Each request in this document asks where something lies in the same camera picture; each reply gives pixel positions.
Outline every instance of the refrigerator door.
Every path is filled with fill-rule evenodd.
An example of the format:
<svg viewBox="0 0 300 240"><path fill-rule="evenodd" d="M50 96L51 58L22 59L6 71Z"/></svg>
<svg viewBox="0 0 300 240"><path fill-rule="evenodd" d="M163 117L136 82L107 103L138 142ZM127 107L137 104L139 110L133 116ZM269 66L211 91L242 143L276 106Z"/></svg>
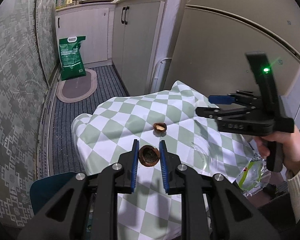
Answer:
<svg viewBox="0 0 300 240"><path fill-rule="evenodd" d="M300 7L295 0L188 0L247 18L276 33L300 53Z"/></svg>
<svg viewBox="0 0 300 240"><path fill-rule="evenodd" d="M264 51L278 93L288 95L300 73L300 61L263 32L210 11L186 8L165 89L180 80L205 96L236 90L258 92L245 57Z"/></svg>

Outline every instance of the silver screw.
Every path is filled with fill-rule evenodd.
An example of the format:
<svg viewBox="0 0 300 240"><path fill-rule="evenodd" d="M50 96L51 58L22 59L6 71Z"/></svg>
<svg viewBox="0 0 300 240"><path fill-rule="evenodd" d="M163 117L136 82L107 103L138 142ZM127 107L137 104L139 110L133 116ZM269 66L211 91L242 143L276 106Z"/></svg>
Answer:
<svg viewBox="0 0 300 240"><path fill-rule="evenodd" d="M185 171L188 167L187 167L187 165L179 164L177 168L179 171Z"/></svg>
<svg viewBox="0 0 300 240"><path fill-rule="evenodd" d="M120 163L115 163L112 165L112 169L114 169L115 171L121 170L122 165Z"/></svg>
<svg viewBox="0 0 300 240"><path fill-rule="evenodd" d="M216 181L223 181L224 176L222 174L220 174L220 173L217 173L217 174L214 175L214 179Z"/></svg>
<svg viewBox="0 0 300 240"><path fill-rule="evenodd" d="M86 175L84 173L77 173L75 178L77 180L83 180L86 177Z"/></svg>

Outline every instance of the hand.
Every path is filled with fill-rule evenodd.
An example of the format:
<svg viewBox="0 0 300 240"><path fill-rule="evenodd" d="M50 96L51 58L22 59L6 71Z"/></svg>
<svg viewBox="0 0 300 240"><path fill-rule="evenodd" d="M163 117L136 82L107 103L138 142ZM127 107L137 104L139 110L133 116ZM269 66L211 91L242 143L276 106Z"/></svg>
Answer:
<svg viewBox="0 0 300 240"><path fill-rule="evenodd" d="M268 136L255 136L258 151L264 159L270 155L270 150L264 145L263 140L276 141L283 144L284 159L283 164L286 168L296 175L300 171L300 132L294 127L294 133L274 132Z"/></svg>

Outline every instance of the refrigerator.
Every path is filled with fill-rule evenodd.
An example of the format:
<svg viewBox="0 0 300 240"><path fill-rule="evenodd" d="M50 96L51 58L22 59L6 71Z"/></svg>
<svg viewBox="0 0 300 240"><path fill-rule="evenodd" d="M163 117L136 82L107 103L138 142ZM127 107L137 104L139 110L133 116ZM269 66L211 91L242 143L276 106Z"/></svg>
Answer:
<svg viewBox="0 0 300 240"><path fill-rule="evenodd" d="M300 8L295 0L187 0L164 85L205 96L259 94L246 52L263 51L286 111L300 127Z"/></svg>

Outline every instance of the checkered tablecloth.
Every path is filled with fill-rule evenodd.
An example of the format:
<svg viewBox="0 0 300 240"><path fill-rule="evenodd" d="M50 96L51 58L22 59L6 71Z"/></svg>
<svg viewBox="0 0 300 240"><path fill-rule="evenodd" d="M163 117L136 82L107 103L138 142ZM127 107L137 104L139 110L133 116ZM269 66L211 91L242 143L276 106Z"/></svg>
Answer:
<svg viewBox="0 0 300 240"><path fill-rule="evenodd" d="M167 149L199 173L224 174L231 182L243 171L253 152L241 135L218 132L213 119L198 117L195 107L211 106L208 99L180 81L170 91L138 97L115 97L81 114L72 123L77 153L88 175L116 163L130 151L134 139ZM158 135L155 122L167 124ZM160 163L138 164L136 190L118 196L118 237L122 240L173 239L181 232L181 196L168 196L162 185Z"/></svg>

